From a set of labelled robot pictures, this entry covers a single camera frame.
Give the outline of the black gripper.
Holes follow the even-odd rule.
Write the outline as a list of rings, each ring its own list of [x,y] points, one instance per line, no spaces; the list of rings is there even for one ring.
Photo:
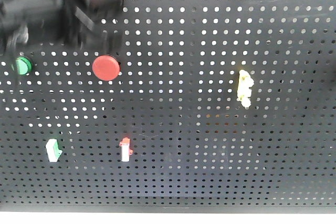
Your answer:
[[[124,0],[64,0],[62,43],[80,49],[111,54],[122,44],[122,32],[113,25],[103,28],[103,19],[117,19]]]

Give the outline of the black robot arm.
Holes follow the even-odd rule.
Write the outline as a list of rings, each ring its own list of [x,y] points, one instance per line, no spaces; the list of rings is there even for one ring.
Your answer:
[[[123,6],[124,0],[1,0],[1,55],[49,43],[112,52],[122,36],[101,22]]]

